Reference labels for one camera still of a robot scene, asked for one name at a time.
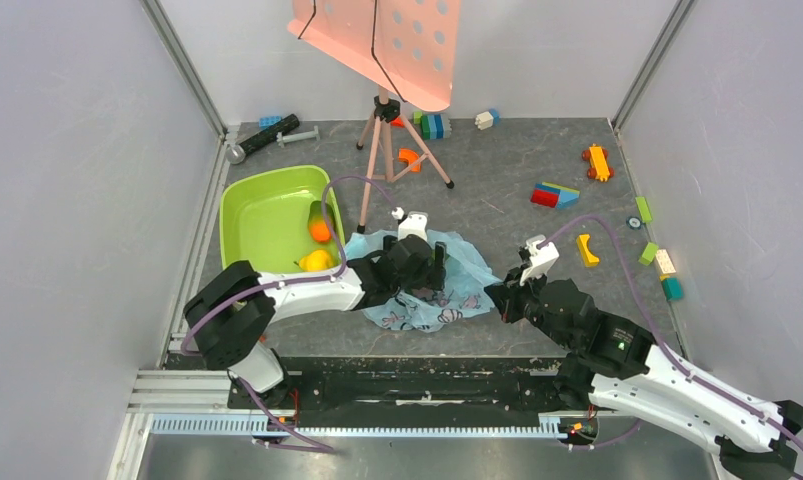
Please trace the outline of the light blue cartoon plastic bag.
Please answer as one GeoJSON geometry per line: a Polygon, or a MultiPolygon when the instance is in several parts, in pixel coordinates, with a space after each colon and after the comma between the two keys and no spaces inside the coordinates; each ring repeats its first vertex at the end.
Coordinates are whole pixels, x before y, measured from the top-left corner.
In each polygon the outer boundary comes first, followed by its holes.
{"type": "Polygon", "coordinates": [[[382,305],[363,309],[363,315],[376,326],[433,333],[494,308],[485,288],[500,280],[474,245],[456,232],[427,230],[426,236],[432,249],[439,243],[445,247],[444,286],[405,289],[382,305]]]}

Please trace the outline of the green orange fake mango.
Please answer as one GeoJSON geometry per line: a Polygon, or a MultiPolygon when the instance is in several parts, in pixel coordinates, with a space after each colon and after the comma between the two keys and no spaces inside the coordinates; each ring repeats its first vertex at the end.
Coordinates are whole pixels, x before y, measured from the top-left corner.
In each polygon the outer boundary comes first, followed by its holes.
{"type": "Polygon", "coordinates": [[[334,212],[330,205],[320,200],[311,202],[307,217],[307,230],[315,242],[327,244],[332,240],[331,229],[334,228],[334,224],[332,223],[333,219],[334,212]],[[329,221],[326,221],[324,218],[323,208],[326,209],[329,221]]]}

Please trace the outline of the yellow fake lemon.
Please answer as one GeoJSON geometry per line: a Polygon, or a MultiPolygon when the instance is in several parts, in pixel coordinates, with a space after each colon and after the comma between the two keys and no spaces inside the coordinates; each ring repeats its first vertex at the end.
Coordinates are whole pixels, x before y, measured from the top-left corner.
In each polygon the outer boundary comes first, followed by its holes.
{"type": "Polygon", "coordinates": [[[319,248],[301,257],[296,265],[304,272],[318,272],[336,267],[338,261],[329,250],[319,248]]]}

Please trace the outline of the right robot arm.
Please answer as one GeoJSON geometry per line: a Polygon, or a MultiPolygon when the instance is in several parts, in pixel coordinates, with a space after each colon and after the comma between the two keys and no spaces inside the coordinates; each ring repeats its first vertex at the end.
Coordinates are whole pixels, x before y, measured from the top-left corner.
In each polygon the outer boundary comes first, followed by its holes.
{"type": "Polygon", "coordinates": [[[654,424],[717,456],[739,479],[794,475],[798,453],[789,441],[803,428],[800,404],[724,384],[632,320],[597,308],[571,280],[510,276],[485,291],[504,322],[526,320],[567,350],[554,380],[562,405],[654,424]]]}

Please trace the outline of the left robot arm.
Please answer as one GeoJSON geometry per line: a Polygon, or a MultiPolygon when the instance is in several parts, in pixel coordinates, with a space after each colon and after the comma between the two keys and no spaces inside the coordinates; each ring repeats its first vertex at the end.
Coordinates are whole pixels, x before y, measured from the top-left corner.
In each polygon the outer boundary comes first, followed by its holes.
{"type": "Polygon", "coordinates": [[[237,261],[185,304],[184,339],[195,343],[208,369],[230,372],[265,406],[279,407],[290,397],[291,381],[274,351],[260,341],[269,324],[383,306],[414,289],[437,290],[444,285],[446,259],[442,242],[389,235],[381,249],[326,271],[269,274],[237,261]]]}

